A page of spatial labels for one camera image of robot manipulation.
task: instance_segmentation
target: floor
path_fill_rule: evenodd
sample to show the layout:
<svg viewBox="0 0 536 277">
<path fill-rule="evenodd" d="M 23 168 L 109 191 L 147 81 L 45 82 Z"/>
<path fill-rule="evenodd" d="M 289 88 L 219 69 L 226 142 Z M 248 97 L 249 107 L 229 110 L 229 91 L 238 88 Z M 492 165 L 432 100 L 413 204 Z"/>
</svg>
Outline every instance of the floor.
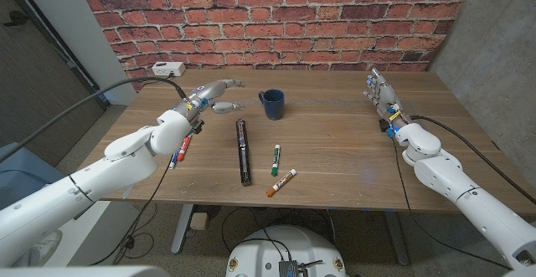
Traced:
<svg viewBox="0 0 536 277">
<path fill-rule="evenodd" d="M 70 151 L 57 168 L 62 172 L 72 172 L 84 161 L 97 142 L 124 111 L 124 106 L 112 106 Z M 233 211 L 233 207 L 205 207 L 209 213 L 209 228 L 197 232 L 187 239 L 179 255 L 171 254 L 171 242 L 180 214 L 180 204 L 153 204 L 142 215 L 144 223 L 157 210 L 154 219 L 138 233 L 149 233 L 154 237 L 151 245 L 146 234 L 137 237 L 132 250 L 120 264 L 149 264 L 165 269 L 171 276 L 221 276 L 225 272 L 229 253 L 221 238 L 222 222 Z M 281 215 L 285 223 L 294 223 L 312 229 L 329 238 L 330 226 L 323 218 L 308 209 L 297 209 L 286 216 L 291 209 L 256 208 L 259 224 L 266 226 Z M 331 211 L 335 243 L 345 261 L 347 274 L 354 276 L 502 276 L 505 269 L 474 259 L 448 249 L 429 238 L 408 213 L 400 213 L 399 220 L 405 235 L 410 265 L 396 263 L 394 250 L 384 215 L 379 212 Z M 233 248 L 241 239 L 258 229 L 249 211 L 237 211 L 225 224 L 224 236 Z M 417 213 L 415 219 L 429 233 L 439 240 L 459 249 L 503 263 L 499 253 L 460 214 Z M 533 222 L 536 218 L 526 218 Z"/>
</svg>

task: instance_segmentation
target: gray wall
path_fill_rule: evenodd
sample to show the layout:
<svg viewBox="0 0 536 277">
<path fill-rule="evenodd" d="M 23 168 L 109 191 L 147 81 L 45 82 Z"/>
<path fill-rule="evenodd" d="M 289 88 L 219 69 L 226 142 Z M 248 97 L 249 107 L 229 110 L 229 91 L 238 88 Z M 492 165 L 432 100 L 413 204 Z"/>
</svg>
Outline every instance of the gray wall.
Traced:
<svg viewBox="0 0 536 277">
<path fill-rule="evenodd" d="M 536 0 L 466 0 L 429 70 L 536 187 Z"/>
</svg>

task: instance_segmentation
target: power strip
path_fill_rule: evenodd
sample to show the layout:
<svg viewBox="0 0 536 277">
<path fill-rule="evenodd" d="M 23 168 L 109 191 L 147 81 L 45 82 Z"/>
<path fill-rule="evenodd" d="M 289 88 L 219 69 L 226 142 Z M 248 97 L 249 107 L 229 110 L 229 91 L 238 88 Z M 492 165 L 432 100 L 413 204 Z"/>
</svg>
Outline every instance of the power strip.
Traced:
<svg viewBox="0 0 536 277">
<path fill-rule="evenodd" d="M 185 69 L 183 62 L 156 62 L 152 66 L 152 72 L 156 76 L 169 76 L 171 73 L 173 76 L 180 76 Z"/>
</svg>

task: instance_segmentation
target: robotic arm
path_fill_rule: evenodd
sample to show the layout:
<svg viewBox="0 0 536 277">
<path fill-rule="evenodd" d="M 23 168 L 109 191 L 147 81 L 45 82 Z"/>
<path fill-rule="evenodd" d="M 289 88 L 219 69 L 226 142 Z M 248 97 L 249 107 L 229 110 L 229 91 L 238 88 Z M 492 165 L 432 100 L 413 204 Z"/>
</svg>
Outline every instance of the robotic arm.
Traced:
<svg viewBox="0 0 536 277">
<path fill-rule="evenodd" d="M 157 170 L 153 156 L 171 156 L 191 133 L 199 133 L 202 111 L 219 114 L 241 110 L 241 105 L 217 102 L 239 80 L 219 80 L 192 90 L 173 110 L 157 118 L 158 126 L 113 141 L 105 156 L 0 211 L 0 268 L 10 266 L 40 239 L 49 235 L 99 199 L 140 182 Z"/>
<path fill-rule="evenodd" d="M 372 92 L 364 94 L 386 121 L 382 131 L 406 147 L 402 156 L 415 169 L 419 181 L 453 202 L 512 269 L 534 264 L 536 228 L 469 178 L 461 163 L 441 148 L 436 136 L 412 123 L 378 70 L 373 69 L 367 83 Z"/>
</svg>

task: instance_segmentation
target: red marker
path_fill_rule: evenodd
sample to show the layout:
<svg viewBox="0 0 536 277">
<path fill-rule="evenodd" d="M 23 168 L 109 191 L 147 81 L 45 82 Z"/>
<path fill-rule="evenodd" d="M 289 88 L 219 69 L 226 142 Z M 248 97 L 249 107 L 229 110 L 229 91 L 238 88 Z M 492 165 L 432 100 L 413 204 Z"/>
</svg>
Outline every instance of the red marker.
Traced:
<svg viewBox="0 0 536 277">
<path fill-rule="evenodd" d="M 183 146 L 181 146 L 181 150 L 178 152 L 177 161 L 182 162 L 184 160 L 184 153 L 186 153 L 186 149 L 188 148 L 191 139 L 192 135 L 184 138 Z"/>
</svg>

